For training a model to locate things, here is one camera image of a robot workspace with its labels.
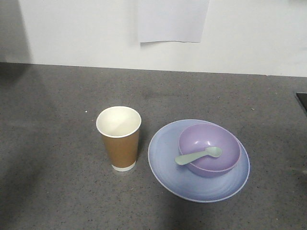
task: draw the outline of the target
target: white paper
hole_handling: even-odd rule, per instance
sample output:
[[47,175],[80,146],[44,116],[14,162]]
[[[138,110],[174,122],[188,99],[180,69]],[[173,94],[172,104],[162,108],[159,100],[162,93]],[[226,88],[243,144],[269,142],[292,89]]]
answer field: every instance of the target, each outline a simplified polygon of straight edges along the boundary
[[139,0],[139,42],[200,42],[209,0]]

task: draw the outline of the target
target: spoon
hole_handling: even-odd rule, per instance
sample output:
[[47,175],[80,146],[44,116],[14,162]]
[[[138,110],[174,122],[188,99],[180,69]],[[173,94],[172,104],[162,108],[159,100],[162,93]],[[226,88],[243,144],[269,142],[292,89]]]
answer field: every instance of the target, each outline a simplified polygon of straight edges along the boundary
[[201,152],[194,152],[190,154],[184,154],[177,156],[175,158],[175,162],[179,165],[188,164],[192,161],[197,160],[198,158],[204,157],[204,156],[212,156],[212,157],[219,157],[222,154],[222,149],[219,147],[207,147],[205,151]]

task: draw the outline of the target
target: bowl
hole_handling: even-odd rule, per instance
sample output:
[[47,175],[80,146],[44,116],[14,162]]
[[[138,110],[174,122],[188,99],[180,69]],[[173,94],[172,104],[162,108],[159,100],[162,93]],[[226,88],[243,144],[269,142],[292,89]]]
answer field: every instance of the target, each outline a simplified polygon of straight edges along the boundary
[[186,128],[179,136],[178,146],[181,155],[204,151],[210,146],[222,149],[218,158],[204,156],[186,165],[195,174],[205,177],[227,173],[235,167],[241,156],[237,138],[215,124],[199,124]]

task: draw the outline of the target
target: bowl rim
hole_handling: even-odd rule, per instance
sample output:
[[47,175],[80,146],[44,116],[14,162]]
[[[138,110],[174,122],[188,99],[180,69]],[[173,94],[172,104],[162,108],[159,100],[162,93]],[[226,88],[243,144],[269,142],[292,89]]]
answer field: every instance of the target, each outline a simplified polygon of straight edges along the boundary
[[232,166],[230,166],[230,167],[228,167],[228,168],[226,168],[226,169],[222,169],[222,170],[209,170],[209,169],[203,169],[203,168],[200,168],[199,166],[193,164],[192,162],[189,163],[189,165],[193,166],[194,168],[197,168],[198,170],[205,171],[205,172],[210,172],[210,173],[222,173],[222,172],[231,170],[232,168],[234,168],[234,167],[237,165],[237,163],[239,162],[239,160],[240,160],[240,158],[241,158],[241,155],[242,155],[242,149],[240,148],[240,143],[239,143],[238,138],[236,138],[236,136],[233,135],[231,132],[229,132],[227,129],[225,129],[225,128],[223,128],[223,127],[217,125],[217,124],[214,124],[214,123],[211,123],[211,124],[197,124],[197,125],[192,125],[192,126],[189,126],[189,127],[185,128],[185,129],[180,133],[179,138],[178,138],[178,148],[179,148],[179,153],[180,153],[181,155],[184,155],[184,154],[182,153],[181,148],[180,148],[180,144],[179,144],[179,143],[180,143],[180,138],[181,138],[182,134],[183,134],[187,129],[189,129],[189,128],[191,128],[191,127],[194,127],[194,126],[215,126],[215,127],[221,128],[221,129],[225,130],[226,132],[228,132],[228,133],[236,140],[236,143],[237,143],[237,145],[238,145],[238,147],[239,147],[239,157],[238,157],[237,161],[236,161]]

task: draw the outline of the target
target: plate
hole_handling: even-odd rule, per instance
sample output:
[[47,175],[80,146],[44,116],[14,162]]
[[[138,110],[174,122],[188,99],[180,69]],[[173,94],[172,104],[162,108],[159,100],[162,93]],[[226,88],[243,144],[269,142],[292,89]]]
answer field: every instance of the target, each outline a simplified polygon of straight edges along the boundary
[[248,180],[250,170],[248,154],[239,141],[242,155],[238,164],[228,173],[213,178],[198,176],[187,167],[177,165],[174,159],[179,155],[179,135],[185,128],[197,124],[213,123],[202,120],[180,120],[161,128],[149,144],[150,168],[161,185],[185,200],[211,203],[228,199],[239,192]]

